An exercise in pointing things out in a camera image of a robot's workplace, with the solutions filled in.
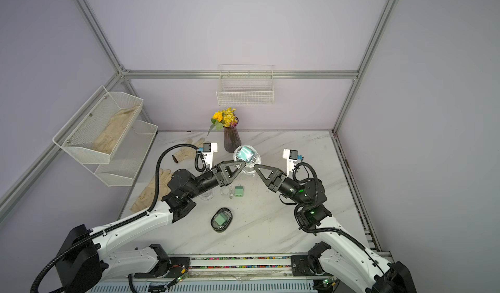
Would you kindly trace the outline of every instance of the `dark glass vase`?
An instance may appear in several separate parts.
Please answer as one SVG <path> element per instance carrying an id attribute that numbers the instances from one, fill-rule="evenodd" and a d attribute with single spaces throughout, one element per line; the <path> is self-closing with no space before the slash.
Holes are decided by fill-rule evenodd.
<path id="1" fill-rule="evenodd" d="M 229 153 L 233 153 L 234 150 L 241 145 L 240 135 L 235 127 L 224 127 L 224 148 Z"/>

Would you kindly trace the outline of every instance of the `marble tabletop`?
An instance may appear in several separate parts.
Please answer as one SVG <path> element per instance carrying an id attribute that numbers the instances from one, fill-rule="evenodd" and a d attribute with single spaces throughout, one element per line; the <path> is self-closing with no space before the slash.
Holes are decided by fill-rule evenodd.
<path id="1" fill-rule="evenodd" d="M 211 132 L 208 137 L 206 132 L 158 133 L 121 217 L 132 214 L 130 207 L 154 176 L 160 153 L 189 138 L 196 142 L 201 137 L 206 142 L 218 143 L 219 152 L 214 154 L 214 165 L 233 159 L 233 155 L 224 150 L 222 132 Z M 325 207 L 352 236 L 368 246 L 328 131 L 240 131 L 240 138 L 242 144 L 251 145 L 257 150 L 263 165 L 275 166 L 281 170 L 286 170 L 286 161 L 282 158 L 283 149 L 298 150 L 299 155 L 304 157 L 304 162 L 313 166 L 325 187 L 328 197 Z M 163 159 L 161 168 L 172 172 L 185 168 L 194 175 L 199 175 L 193 160 L 176 164 L 170 153 Z M 301 168 L 297 178 L 304 177 L 306 174 Z M 307 252 L 319 242 L 314 235 L 298 230 L 293 217 L 293 206 L 282 204 L 279 194 L 269 191 L 258 175 L 241 173 L 232 185 L 244 187 L 243 197 L 230 199 L 221 194 L 220 187 L 216 187 L 211 200 L 203 201 L 199 196 L 194 198 L 197 206 L 180 221 L 150 231 L 129 242 L 121 250 L 128 251 L 159 243 L 168 254 L 299 253 Z M 227 230 L 217 233 L 210 226 L 210 220 L 222 207 L 231 210 L 233 221 Z"/>

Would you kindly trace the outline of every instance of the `metal rail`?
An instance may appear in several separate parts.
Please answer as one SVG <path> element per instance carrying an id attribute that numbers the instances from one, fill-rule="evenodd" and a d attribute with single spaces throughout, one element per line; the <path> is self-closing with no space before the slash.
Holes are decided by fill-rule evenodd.
<path id="1" fill-rule="evenodd" d="M 108 38 L 106 38 L 103 28 L 99 25 L 97 17 L 93 13 L 89 2 L 87 0 L 73 0 L 73 1 L 77 5 L 77 8 L 80 10 L 80 13 L 82 13 L 82 15 L 84 16 L 85 21 L 91 28 L 92 33 L 96 37 L 99 45 L 106 53 L 106 56 L 108 57 L 109 61 L 111 62 L 111 65 L 115 69 L 115 72 L 121 73 L 124 70 L 124 68 L 120 64 L 118 57 L 116 57 L 116 54 L 113 51 L 113 48 L 111 47 Z"/>
<path id="2" fill-rule="evenodd" d="M 131 70 L 123 72 L 126 79 L 218 79 L 220 70 Z M 269 75 L 269 71 L 231 71 L 249 76 Z M 357 79 L 356 70 L 273 70 L 274 79 Z"/>
<path id="3" fill-rule="evenodd" d="M 359 65 L 358 77 L 357 77 L 357 79 L 353 80 L 351 88 L 349 89 L 349 92 L 347 93 L 347 97 L 346 97 L 344 104 L 342 106 L 341 112 L 339 113 L 339 116 L 337 117 L 337 120 L 335 122 L 335 126 L 333 128 L 334 133 L 337 133 L 339 131 L 339 129 L 342 125 L 342 122 L 346 117 L 347 110 L 349 109 L 352 102 L 354 101 L 354 96 L 356 95 L 356 92 L 359 89 L 359 85 L 361 84 L 363 76 L 366 74 L 366 69 L 367 69 L 368 65 L 370 64 L 370 61 L 372 60 L 373 54 L 375 53 L 375 50 L 377 49 L 378 43 L 380 42 L 380 39 L 382 38 L 382 34 L 384 33 L 385 27 L 387 26 L 389 18 L 391 16 L 392 12 L 394 11 L 394 8 L 395 8 L 398 1 L 399 0 L 387 0 L 387 2 L 385 2 L 384 10 L 382 11 L 380 18 L 378 19 L 377 25 L 375 27 L 375 30 L 373 31 L 373 34 L 372 34 L 372 38 L 370 39 L 368 47 L 366 48 L 365 54 L 363 56 L 363 59 L 361 60 L 361 64 Z"/>
<path id="4" fill-rule="evenodd" d="M 382 251 L 382 247 L 378 242 L 377 235 L 375 231 L 373 231 L 372 222 L 370 221 L 370 217 L 368 216 L 368 212 L 366 211 L 365 204 L 363 203 L 363 199 L 359 194 L 358 186 L 354 181 L 353 173 L 351 168 L 349 167 L 349 163 L 347 162 L 346 156 L 342 150 L 342 146 L 339 140 L 339 136 L 336 133 L 330 133 L 330 137 L 334 143 L 335 151 L 337 152 L 337 157 L 341 163 L 342 170 L 344 172 L 344 176 L 346 177 L 347 184 L 349 185 L 349 189 L 351 190 L 351 195 L 353 196 L 354 205 L 356 205 L 356 209 L 359 214 L 359 219 L 361 220 L 361 224 L 365 229 L 365 234 L 367 236 L 368 244 L 371 249 L 374 249 L 377 252 Z"/>

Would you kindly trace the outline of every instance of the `white mesh shelf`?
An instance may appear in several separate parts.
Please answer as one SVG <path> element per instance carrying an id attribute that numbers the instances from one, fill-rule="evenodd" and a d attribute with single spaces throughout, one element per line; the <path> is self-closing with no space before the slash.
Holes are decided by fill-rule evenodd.
<path id="1" fill-rule="evenodd" d="M 136 120 L 109 164 L 94 172 L 107 186 L 131 186 L 151 147 L 158 126 Z"/>
<path id="2" fill-rule="evenodd" d="M 272 104 L 272 71 L 221 71 L 217 101 L 223 106 Z"/>
<path id="3" fill-rule="evenodd" d="M 90 110 L 76 129 L 66 138 L 63 144 L 58 144 L 65 152 L 76 159 L 80 164 L 109 164 L 115 156 L 117 149 L 123 142 L 132 124 L 141 112 L 143 100 L 137 96 L 124 92 L 108 92 L 103 87 L 105 94 Z M 116 137 L 116 144 L 110 151 L 99 152 L 92 149 L 95 140 L 104 131 L 113 115 L 122 109 L 134 108 L 127 126 Z"/>

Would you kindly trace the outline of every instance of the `lavender wall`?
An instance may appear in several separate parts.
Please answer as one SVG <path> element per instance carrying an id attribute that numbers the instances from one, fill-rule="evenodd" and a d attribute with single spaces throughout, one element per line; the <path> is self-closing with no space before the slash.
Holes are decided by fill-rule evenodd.
<path id="1" fill-rule="evenodd" d="M 0 195 L 114 71 L 72 0 L 0 0 Z M 0 229 L 1 291 L 27 292 L 68 231 L 116 219 L 108 188 L 61 154 Z M 60 286 L 55 272 L 41 291 Z"/>
<path id="2" fill-rule="evenodd" d="M 356 70 L 385 1 L 89 0 L 136 70 Z"/>
<path id="3" fill-rule="evenodd" d="M 340 130 L 419 292 L 498 291 L 500 0 L 400 0 Z"/>

